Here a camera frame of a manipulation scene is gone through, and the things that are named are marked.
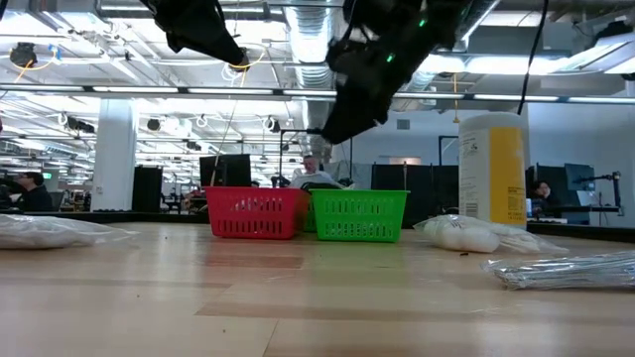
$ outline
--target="red basket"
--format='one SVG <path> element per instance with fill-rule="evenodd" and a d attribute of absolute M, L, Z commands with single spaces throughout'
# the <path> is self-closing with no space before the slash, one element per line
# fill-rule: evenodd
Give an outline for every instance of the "red basket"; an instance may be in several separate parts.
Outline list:
<path fill-rule="evenodd" d="M 311 196 L 295 188 L 204 187 L 211 233 L 291 239 L 305 228 Z"/>

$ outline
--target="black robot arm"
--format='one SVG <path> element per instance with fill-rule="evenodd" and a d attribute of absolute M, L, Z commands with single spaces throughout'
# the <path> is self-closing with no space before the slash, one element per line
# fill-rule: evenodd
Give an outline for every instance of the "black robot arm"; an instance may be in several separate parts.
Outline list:
<path fill-rule="evenodd" d="M 140 0 L 166 33 L 175 53 L 183 48 L 247 68 L 247 56 L 225 28 L 218 0 Z"/>
<path fill-rule="evenodd" d="M 346 0 L 349 29 L 332 41 L 326 56 L 329 67 L 345 74 L 322 136 L 339 144 L 384 124 L 395 92 L 408 83 L 428 55 L 451 49 L 455 33 L 472 0 Z M 351 30 L 372 31 L 377 38 L 358 42 Z"/>

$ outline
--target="green basket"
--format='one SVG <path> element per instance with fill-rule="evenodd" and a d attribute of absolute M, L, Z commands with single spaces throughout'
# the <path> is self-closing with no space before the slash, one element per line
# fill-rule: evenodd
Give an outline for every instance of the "green basket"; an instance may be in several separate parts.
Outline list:
<path fill-rule="evenodd" d="M 307 224 L 305 224 L 305 232 L 315 233 L 318 231 L 316 227 L 316 211 L 314 210 L 313 198 L 309 203 L 309 211 L 307 212 Z"/>
<path fill-rule="evenodd" d="M 397 242 L 407 191 L 312 189 L 317 238 Z"/>

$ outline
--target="white bottle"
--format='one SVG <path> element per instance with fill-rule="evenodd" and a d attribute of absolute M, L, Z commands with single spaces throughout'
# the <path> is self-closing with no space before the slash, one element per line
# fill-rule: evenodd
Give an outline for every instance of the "white bottle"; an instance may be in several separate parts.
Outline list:
<path fill-rule="evenodd" d="M 512 113 L 461 120 L 460 214 L 526 228 L 523 124 Z"/>

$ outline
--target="plastic basket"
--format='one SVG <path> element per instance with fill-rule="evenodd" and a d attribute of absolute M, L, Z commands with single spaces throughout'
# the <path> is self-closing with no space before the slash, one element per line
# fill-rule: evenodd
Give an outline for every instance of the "plastic basket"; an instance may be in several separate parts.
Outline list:
<path fill-rule="evenodd" d="M 314 210 L 314 201 L 309 203 L 309 211 L 307 212 L 307 224 L 305 224 L 305 232 L 315 233 L 318 231 L 316 227 L 316 211 Z"/>
<path fill-rule="evenodd" d="M 317 238 L 397 242 L 407 191 L 314 189 Z"/>
<path fill-rule="evenodd" d="M 291 239 L 311 196 L 295 188 L 205 187 L 211 233 L 223 238 Z"/>

